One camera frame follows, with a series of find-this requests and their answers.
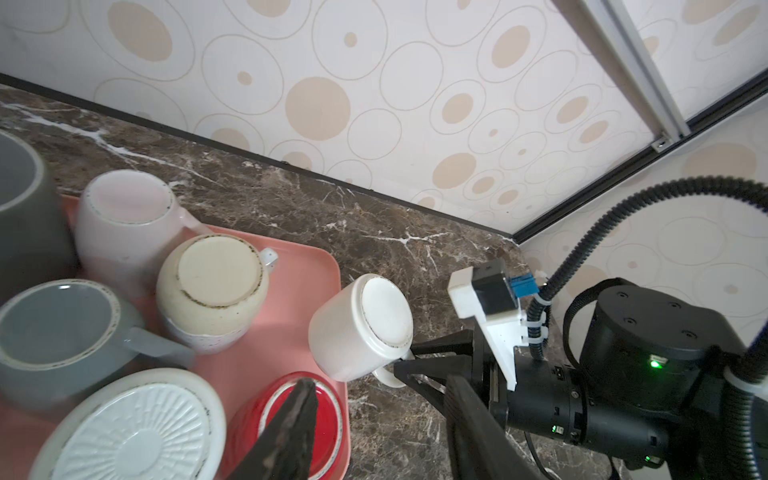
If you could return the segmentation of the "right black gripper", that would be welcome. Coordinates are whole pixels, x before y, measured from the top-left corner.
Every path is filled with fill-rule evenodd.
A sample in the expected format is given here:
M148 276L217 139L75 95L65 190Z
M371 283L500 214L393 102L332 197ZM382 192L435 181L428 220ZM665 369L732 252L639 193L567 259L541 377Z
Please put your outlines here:
M414 343L411 352L414 355L455 355L401 360L393 367L398 380L444 414L448 378L460 376L470 383L495 422L506 431L509 412L507 380L479 326Z

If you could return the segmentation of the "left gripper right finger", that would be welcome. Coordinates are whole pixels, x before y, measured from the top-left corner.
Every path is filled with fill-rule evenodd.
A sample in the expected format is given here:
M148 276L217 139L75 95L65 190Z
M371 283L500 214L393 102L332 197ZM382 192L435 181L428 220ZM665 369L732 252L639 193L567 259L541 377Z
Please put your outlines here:
M454 479L536 479L469 382L447 379L444 416Z

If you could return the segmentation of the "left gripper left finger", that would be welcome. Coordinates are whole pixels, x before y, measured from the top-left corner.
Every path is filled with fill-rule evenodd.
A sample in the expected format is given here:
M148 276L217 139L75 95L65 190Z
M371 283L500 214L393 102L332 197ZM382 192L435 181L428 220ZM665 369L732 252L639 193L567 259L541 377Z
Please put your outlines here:
M308 479L317 407L315 383L300 379L228 479Z

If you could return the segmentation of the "white mug red inside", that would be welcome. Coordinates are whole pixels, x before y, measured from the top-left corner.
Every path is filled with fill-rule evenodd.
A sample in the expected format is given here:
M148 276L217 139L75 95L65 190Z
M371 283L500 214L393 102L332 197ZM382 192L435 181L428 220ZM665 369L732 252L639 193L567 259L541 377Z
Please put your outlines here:
M329 378L347 383L372 374L399 389L406 384L387 366L413 357L413 332L405 295L392 281L369 273L314 313L308 342L316 364Z

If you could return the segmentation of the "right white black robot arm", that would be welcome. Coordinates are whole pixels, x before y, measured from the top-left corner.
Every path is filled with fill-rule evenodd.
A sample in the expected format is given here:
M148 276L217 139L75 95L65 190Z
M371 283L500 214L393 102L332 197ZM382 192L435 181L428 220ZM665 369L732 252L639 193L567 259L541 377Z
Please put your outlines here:
M763 479L767 475L767 336L750 345L720 313L609 278L577 295L562 327L594 309L584 347L566 364L546 361L555 295L600 242L641 209L678 197L721 196L759 210L764 184L700 176L648 187L608 210L554 275L537 284L495 259L454 272L456 314L474 327L414 344L395 378L446 420L457 479L533 479L538 457L521 458L514 428L622 461L630 470L667 467L675 479Z

